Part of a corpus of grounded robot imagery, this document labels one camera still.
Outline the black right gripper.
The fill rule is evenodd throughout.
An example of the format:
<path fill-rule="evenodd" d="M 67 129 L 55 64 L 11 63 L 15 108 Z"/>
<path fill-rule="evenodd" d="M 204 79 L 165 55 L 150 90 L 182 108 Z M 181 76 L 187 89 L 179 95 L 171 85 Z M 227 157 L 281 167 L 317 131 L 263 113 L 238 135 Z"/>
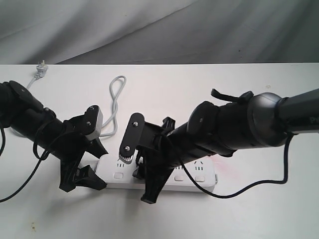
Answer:
<path fill-rule="evenodd" d="M 145 121 L 136 149 L 137 168 L 132 174 L 133 177 L 145 180 L 145 192 L 141 197 L 143 202 L 156 202 L 173 172 L 173 166 L 167 161 L 169 145 L 163 137 L 173 129 L 175 129 L 175 120 L 170 117 L 164 118 L 162 125 Z"/>

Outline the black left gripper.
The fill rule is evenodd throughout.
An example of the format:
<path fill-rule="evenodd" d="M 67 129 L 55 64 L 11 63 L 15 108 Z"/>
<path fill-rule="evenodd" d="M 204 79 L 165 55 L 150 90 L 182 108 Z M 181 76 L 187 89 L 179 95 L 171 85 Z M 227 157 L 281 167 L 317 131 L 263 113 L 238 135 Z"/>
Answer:
<path fill-rule="evenodd" d="M 102 190 L 107 183 L 98 177 L 90 165 L 79 168 L 79 163 L 88 152 L 96 158 L 108 154 L 99 138 L 92 141 L 86 139 L 83 129 L 84 116 L 76 116 L 63 122 L 58 140 L 60 152 L 60 185 L 59 188 L 70 192 L 75 187 L 87 187 Z"/>

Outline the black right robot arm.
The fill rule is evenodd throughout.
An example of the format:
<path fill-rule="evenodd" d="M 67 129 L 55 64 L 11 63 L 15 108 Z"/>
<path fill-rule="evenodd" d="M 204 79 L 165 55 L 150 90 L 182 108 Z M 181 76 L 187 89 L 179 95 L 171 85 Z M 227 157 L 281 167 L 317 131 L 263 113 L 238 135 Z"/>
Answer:
<path fill-rule="evenodd" d="M 231 157 L 241 149 L 283 146 L 283 178 L 267 183 L 285 184 L 292 138 L 319 130 L 318 90 L 285 98 L 269 92 L 254 95 L 249 91 L 239 97 L 223 95 L 217 90 L 211 94 L 226 104 L 216 106 L 205 101 L 179 127 L 170 118 L 158 126 L 146 122 L 140 113 L 131 116 L 131 121 L 139 127 L 134 134 L 138 157 L 144 160 L 143 202 L 157 201 L 176 167 L 205 156 Z"/>

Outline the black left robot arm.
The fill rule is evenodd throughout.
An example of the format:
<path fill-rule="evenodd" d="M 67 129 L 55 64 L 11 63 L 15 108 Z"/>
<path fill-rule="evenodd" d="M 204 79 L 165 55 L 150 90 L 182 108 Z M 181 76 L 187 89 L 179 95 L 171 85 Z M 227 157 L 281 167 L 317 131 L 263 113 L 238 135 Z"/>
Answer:
<path fill-rule="evenodd" d="M 12 128 L 33 142 L 33 153 L 44 161 L 49 154 L 60 160 L 59 188 L 70 192 L 77 186 L 95 190 L 107 184 L 89 166 L 79 167 L 85 152 L 96 158 L 107 154 L 99 136 L 103 115 L 97 105 L 84 114 L 60 121 L 16 81 L 0 85 L 0 124 Z"/>

